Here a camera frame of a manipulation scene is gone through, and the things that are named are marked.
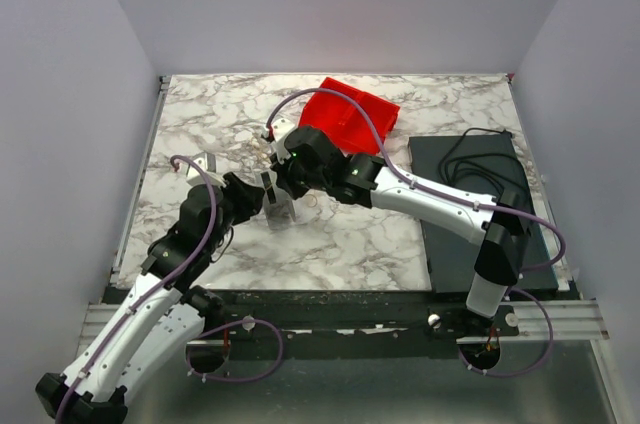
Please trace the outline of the white plastic cable spool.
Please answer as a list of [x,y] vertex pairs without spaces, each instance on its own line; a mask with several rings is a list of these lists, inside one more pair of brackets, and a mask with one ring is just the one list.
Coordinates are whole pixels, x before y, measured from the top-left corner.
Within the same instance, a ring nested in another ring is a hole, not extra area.
[[264,190],[262,211],[271,230],[279,231],[296,221],[293,200],[277,183],[277,175],[271,170],[256,171],[256,184]]

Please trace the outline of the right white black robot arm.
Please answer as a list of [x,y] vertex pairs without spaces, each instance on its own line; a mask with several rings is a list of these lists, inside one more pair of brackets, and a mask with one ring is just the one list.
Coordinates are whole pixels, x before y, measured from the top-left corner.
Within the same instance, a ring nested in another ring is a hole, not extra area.
[[310,190],[336,201],[407,214],[478,246],[467,309],[496,315],[523,267],[528,225],[518,197],[469,193],[399,170],[366,153],[344,154],[321,130],[291,123],[271,126],[271,169],[292,199]]

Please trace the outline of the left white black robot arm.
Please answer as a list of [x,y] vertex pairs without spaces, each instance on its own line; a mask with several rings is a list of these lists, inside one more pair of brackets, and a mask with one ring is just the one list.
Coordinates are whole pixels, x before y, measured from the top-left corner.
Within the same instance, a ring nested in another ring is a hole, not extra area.
[[148,249],[127,296],[89,347],[35,392],[59,423],[121,423],[145,382],[218,313],[195,280],[234,226],[260,213],[265,191],[227,173],[193,186],[176,223]]

